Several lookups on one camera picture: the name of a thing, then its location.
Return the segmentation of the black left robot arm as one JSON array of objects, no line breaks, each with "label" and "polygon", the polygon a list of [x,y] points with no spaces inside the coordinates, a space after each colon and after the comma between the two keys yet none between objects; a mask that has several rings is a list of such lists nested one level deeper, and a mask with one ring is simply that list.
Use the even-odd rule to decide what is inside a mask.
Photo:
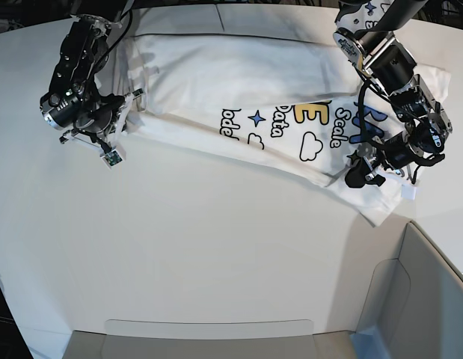
[{"label": "black left robot arm", "polygon": [[[452,124],[433,97],[411,53],[394,32],[425,5],[424,1],[341,1],[333,38],[361,77],[358,94],[358,126],[361,141],[370,151],[352,161],[346,185],[381,186],[408,165],[432,167],[444,160],[445,142]],[[367,90],[391,105],[404,129],[385,139],[366,121]]]}]

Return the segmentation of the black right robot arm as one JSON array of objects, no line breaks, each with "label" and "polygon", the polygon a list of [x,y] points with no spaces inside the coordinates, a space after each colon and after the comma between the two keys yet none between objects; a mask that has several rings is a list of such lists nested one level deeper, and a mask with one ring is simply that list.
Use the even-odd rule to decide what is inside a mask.
[{"label": "black right robot arm", "polygon": [[131,102],[144,92],[104,96],[95,75],[131,28],[133,5],[133,1],[71,2],[70,15],[76,21],[61,44],[48,92],[40,99],[46,123],[65,131],[61,143],[83,135],[104,153],[116,147]]}]

